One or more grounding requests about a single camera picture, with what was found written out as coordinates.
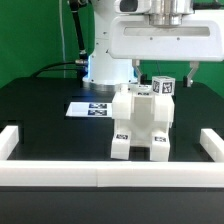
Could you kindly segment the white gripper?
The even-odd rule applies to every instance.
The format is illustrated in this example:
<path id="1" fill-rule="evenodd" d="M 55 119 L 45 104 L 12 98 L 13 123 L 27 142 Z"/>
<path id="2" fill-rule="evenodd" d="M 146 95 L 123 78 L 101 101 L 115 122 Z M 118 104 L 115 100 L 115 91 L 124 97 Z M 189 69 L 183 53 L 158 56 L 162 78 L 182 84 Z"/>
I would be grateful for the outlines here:
<path id="1" fill-rule="evenodd" d="M 138 84 L 145 80 L 140 60 L 192 61 L 184 77 L 190 87 L 199 62 L 224 60 L 224 14 L 191 14 L 178 26 L 150 25 L 146 15 L 119 16 L 111 24 L 109 53 L 133 59 Z"/>

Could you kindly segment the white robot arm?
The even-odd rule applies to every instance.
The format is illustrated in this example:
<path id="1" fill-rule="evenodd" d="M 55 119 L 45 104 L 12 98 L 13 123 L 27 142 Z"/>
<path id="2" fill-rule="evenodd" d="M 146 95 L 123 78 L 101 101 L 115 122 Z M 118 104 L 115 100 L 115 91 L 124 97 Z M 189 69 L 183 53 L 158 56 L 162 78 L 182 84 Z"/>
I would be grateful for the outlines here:
<path id="1" fill-rule="evenodd" d="M 98 36 L 114 59 L 224 61 L 224 4 L 217 0 L 69 0 L 74 17 L 94 3 Z"/>

